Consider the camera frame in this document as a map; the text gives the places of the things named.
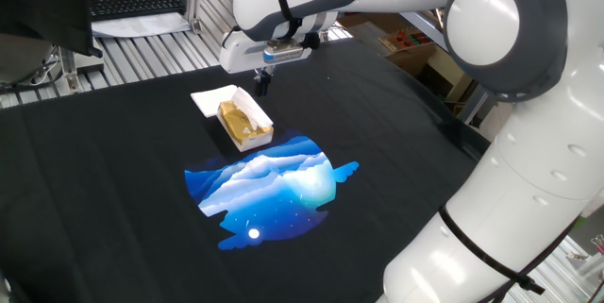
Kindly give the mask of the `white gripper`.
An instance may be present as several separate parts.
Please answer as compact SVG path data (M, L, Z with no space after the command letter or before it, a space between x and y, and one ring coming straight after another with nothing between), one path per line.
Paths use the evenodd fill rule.
M255 42L241 30L233 30L223 37L219 62L228 73L255 69L255 95L261 97L268 93L272 80L267 67L306 59L311 52L295 39Z

